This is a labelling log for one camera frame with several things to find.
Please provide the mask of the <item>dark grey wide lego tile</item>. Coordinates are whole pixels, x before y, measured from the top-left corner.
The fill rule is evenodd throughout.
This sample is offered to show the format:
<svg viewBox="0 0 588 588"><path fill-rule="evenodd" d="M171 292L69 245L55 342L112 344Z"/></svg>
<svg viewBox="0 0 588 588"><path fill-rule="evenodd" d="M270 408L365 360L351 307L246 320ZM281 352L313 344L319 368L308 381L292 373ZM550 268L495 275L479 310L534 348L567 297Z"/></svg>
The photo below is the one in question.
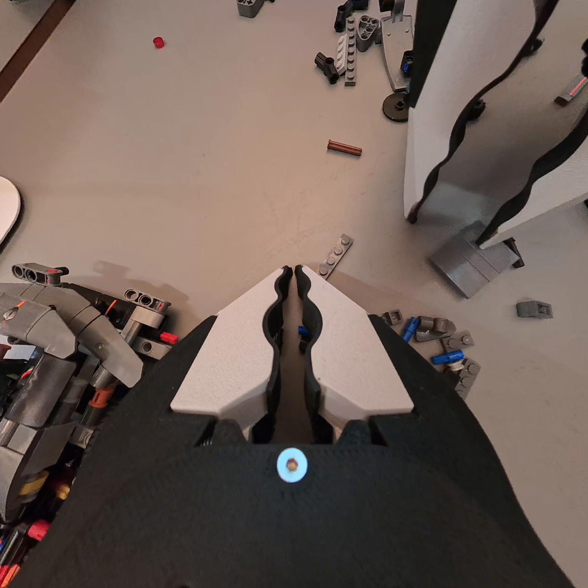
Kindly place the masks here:
<svg viewBox="0 0 588 588"><path fill-rule="evenodd" d="M476 245L484 231L481 221L463 228L430 258L430 264L445 276L464 298L471 299L497 276L512 268L516 259L503 242L486 249Z"/></svg>

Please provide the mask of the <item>grey lego car model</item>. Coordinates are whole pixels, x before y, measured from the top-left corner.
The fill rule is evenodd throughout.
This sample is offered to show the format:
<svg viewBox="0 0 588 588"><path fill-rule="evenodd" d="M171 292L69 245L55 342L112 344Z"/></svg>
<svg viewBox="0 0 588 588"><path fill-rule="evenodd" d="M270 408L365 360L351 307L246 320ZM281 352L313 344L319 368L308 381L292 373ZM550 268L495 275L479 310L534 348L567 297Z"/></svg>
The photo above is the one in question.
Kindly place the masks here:
<svg viewBox="0 0 588 588"><path fill-rule="evenodd" d="M179 338L170 303L63 281L66 267L18 263L1 284L1 587L68 497L105 417Z"/></svg>

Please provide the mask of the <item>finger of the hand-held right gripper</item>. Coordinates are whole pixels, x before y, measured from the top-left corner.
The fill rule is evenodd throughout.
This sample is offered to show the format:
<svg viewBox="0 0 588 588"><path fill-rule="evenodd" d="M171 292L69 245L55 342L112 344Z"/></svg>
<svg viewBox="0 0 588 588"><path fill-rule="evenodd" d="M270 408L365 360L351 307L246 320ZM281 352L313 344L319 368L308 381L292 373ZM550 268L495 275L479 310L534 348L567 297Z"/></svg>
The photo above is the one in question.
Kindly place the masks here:
<svg viewBox="0 0 588 588"><path fill-rule="evenodd" d="M469 109L507 77L547 21L546 1L457 1L415 108L403 209L414 224L465 134Z"/></svg>
<svg viewBox="0 0 588 588"><path fill-rule="evenodd" d="M504 203L476 240L482 249L550 210L587 195L587 110L560 143L533 164L521 191Z"/></svg>

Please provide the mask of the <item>group of small lego connectors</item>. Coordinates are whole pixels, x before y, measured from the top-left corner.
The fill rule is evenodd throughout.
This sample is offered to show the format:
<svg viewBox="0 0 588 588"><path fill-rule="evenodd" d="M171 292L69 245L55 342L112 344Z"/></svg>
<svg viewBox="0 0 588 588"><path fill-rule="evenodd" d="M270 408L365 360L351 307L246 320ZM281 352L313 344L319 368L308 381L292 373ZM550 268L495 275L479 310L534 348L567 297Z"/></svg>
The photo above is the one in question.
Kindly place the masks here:
<svg viewBox="0 0 588 588"><path fill-rule="evenodd" d="M320 276L326 278L332 273L340 258L351 246L352 241L353 239L349 236L345 234L341 235L339 242L332 248L327 259L320 265ZM553 310L551 305L547 303L537 300L525 300L516 304L516 315L519 318L525 319L551 319L553 318ZM398 310L389 311L379 316L385 321L388 327L398 325L402 321L401 313ZM440 355L432 357L433 364L443 365L447 374L456 375L456 391L463 398L466 398L474 381L474 376L480 371L479 365L474 365L464 354L464 349L474 345L473 338L471 334L467 334L465 331L455 334L454 327L441 326L443 321L449 324L447 320L442 318L412 317L403 329L401 338L406 342L409 342L412 337L415 337L420 342L439 340L445 351ZM300 335L299 350L304 354L311 341L311 333L303 325L300 325L298 327L298 334Z"/></svg>

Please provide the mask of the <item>grey lego tile orange stripe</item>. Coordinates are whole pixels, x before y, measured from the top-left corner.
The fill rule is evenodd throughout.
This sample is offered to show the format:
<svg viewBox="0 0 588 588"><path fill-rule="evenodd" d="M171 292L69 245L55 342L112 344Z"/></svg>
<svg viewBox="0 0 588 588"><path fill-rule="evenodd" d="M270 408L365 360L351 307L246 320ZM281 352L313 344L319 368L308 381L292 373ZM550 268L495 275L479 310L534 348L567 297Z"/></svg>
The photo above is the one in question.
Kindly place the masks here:
<svg viewBox="0 0 588 588"><path fill-rule="evenodd" d="M587 77L582 73L578 74L567 84L567 86L562 90L562 92L560 92L555 97L553 102L560 107L565 107L577 97L577 95L582 91L586 84Z"/></svg>

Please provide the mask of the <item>white metal book stand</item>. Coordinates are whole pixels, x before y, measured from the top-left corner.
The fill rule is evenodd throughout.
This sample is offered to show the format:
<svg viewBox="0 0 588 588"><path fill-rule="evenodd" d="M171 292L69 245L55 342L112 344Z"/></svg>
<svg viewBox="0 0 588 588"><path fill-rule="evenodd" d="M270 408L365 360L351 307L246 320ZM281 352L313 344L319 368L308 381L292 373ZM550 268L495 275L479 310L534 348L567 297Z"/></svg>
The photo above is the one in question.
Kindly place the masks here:
<svg viewBox="0 0 588 588"><path fill-rule="evenodd" d="M1 177L1 247L16 227L21 214L21 194L8 179Z"/></svg>

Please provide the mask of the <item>pile of dark lego pieces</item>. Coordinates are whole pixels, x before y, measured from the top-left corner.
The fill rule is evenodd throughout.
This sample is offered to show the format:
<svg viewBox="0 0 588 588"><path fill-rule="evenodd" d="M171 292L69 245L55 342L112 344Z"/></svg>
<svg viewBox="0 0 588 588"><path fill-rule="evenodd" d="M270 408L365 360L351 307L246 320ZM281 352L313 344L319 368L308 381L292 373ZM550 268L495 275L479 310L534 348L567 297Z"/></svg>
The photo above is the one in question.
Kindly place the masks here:
<svg viewBox="0 0 588 588"><path fill-rule="evenodd" d="M405 15L405 1L379 1L385 18L365 11L369 1L345 1L337 8L334 30L341 33L334 58L317 53L315 65L331 84L344 79L346 86L357 82L357 55L372 45L381 45L392 94L383 101L383 113L393 122L403 123L409 116L409 79L413 65L412 16Z"/></svg>

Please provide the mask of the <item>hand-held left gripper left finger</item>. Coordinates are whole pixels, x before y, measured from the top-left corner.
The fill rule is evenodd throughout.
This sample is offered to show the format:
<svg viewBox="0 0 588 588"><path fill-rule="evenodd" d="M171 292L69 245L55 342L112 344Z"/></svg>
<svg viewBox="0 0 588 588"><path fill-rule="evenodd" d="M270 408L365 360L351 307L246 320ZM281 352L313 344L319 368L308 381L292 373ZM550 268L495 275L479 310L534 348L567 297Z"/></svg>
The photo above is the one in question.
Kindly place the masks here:
<svg viewBox="0 0 588 588"><path fill-rule="evenodd" d="M254 443L275 432L283 302L293 270L277 269L216 316L171 401L176 413L236 421Z"/></svg>

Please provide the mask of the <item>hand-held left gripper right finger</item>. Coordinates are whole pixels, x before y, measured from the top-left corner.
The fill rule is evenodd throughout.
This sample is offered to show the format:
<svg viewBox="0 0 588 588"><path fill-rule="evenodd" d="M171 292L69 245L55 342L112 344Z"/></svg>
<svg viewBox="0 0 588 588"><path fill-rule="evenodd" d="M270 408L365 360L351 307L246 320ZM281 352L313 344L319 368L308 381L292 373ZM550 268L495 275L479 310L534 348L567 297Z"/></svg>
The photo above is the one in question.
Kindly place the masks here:
<svg viewBox="0 0 588 588"><path fill-rule="evenodd" d="M295 267L304 351L304 392L314 443L332 443L351 421L404 415L414 409L375 325L377 316L304 265Z"/></svg>

